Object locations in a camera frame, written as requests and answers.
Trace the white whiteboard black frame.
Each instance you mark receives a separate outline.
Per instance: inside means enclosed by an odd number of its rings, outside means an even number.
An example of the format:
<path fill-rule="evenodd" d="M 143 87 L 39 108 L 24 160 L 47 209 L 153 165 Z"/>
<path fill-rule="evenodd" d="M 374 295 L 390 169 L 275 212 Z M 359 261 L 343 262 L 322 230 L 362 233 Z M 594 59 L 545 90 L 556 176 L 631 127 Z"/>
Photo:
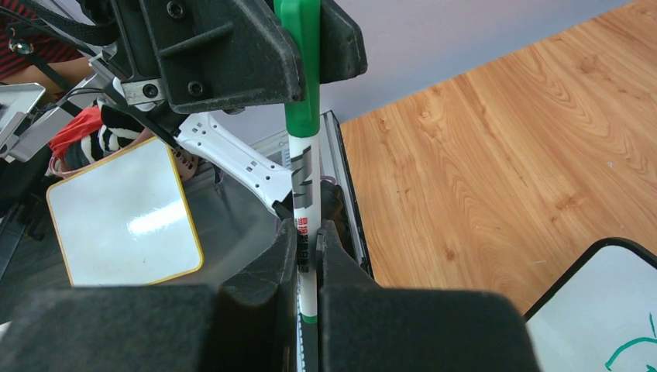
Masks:
<path fill-rule="evenodd" d="M 525 313 L 542 371 L 656 369 L 656 256 L 601 239 Z"/>

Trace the green whiteboard marker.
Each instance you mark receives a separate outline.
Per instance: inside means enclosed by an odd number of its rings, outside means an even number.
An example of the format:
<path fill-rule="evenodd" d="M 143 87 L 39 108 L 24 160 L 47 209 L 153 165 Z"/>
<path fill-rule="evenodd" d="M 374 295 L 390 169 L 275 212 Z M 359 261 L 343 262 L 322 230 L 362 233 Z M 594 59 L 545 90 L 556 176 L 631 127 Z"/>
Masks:
<path fill-rule="evenodd" d="M 294 224 L 298 231 L 298 310 L 301 369 L 318 371 L 317 240 L 322 223 L 319 145 L 320 1 L 275 1 L 304 65 L 304 99 L 285 105 Z"/>

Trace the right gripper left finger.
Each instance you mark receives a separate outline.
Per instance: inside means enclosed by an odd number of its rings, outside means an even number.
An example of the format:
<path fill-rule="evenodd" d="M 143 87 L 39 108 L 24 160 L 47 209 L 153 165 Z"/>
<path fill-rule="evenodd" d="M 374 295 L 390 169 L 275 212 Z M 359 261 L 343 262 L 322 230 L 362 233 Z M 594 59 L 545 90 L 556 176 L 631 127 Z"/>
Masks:
<path fill-rule="evenodd" d="M 218 287 L 33 294 L 1 340 L 3 371 L 294 371 L 296 243 L 272 245 Z"/>

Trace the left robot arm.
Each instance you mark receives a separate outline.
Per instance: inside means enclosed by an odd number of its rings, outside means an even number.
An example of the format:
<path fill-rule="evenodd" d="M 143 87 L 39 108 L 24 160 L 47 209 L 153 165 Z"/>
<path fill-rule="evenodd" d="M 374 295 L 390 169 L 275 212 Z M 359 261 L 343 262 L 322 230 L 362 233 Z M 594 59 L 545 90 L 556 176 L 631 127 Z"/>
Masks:
<path fill-rule="evenodd" d="M 323 84 L 367 69 L 363 33 L 334 1 L 113 1 L 112 98 L 170 146 L 214 164 L 289 218 L 313 172 L 290 171 L 223 128 L 216 111 L 283 104 L 287 131 L 316 132 Z"/>

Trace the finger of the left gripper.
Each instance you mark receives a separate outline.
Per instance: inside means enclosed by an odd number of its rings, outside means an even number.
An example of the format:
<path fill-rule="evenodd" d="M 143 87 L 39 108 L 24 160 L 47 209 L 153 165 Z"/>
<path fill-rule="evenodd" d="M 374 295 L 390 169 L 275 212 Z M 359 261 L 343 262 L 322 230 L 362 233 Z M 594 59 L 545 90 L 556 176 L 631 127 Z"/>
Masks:
<path fill-rule="evenodd" d="M 191 114 L 303 97 L 301 54 L 265 1 L 113 1 L 129 105 Z"/>
<path fill-rule="evenodd" d="M 322 0 L 320 11 L 320 83 L 345 81 L 368 68 L 363 32 L 336 1 Z"/>

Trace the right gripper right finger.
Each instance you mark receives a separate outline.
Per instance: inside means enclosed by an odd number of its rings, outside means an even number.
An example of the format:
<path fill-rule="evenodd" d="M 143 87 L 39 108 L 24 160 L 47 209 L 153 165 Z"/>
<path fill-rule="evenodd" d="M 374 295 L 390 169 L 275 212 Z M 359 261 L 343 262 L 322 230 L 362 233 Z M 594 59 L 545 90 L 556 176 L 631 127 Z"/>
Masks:
<path fill-rule="evenodd" d="M 504 296 L 380 286 L 329 220 L 318 249 L 321 370 L 538 370 L 524 319 Z"/>

